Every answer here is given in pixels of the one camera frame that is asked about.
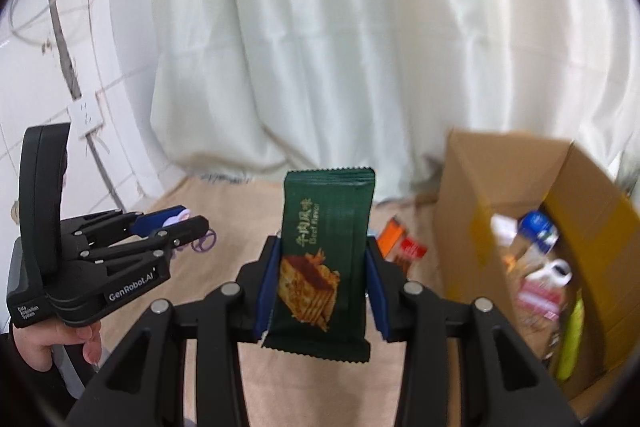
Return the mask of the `person's left hand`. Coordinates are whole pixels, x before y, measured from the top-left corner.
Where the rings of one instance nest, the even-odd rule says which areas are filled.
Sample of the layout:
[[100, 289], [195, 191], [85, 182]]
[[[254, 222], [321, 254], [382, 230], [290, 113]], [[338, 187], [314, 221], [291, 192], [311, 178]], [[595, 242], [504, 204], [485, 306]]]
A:
[[80, 346], [85, 361], [97, 365], [102, 358], [100, 322], [70, 327], [59, 319], [49, 319], [24, 329], [12, 327], [15, 347], [24, 362], [38, 372], [47, 372], [53, 364], [54, 346]]

